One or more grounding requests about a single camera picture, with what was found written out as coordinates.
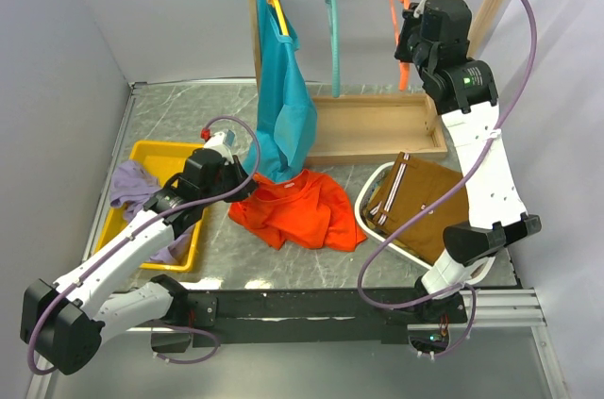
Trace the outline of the orange t shirt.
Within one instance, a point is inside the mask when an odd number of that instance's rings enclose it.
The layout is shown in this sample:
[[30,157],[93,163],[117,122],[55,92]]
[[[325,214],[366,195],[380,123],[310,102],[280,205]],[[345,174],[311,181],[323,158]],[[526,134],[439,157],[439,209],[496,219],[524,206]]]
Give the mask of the orange t shirt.
[[366,240],[344,188],[329,175],[303,170],[276,183],[256,174],[258,188],[233,203],[229,218],[279,250],[287,241],[306,249],[353,252]]

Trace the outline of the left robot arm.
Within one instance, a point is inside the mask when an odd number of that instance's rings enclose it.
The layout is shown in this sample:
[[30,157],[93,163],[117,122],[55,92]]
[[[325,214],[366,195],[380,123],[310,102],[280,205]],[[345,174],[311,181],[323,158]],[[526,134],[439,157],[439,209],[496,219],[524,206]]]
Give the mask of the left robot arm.
[[189,292],[166,274],[133,292],[113,293],[143,262],[195,226],[207,207],[241,202],[256,187],[254,174],[228,148],[205,145],[91,258],[52,283],[32,283],[25,290],[20,327],[31,373],[73,374],[105,342],[146,322],[192,330]]

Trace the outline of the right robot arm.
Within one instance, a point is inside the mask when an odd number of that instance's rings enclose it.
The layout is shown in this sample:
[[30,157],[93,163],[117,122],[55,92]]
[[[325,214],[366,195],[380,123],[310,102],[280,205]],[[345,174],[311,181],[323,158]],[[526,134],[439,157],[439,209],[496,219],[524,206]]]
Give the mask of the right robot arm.
[[465,181],[465,222],[443,231],[444,251],[416,282],[414,314],[424,322],[445,313],[472,273],[502,248],[542,229],[515,187],[501,131],[490,66],[468,55],[472,13],[464,0],[425,0],[403,12],[395,56],[415,66],[454,143]]

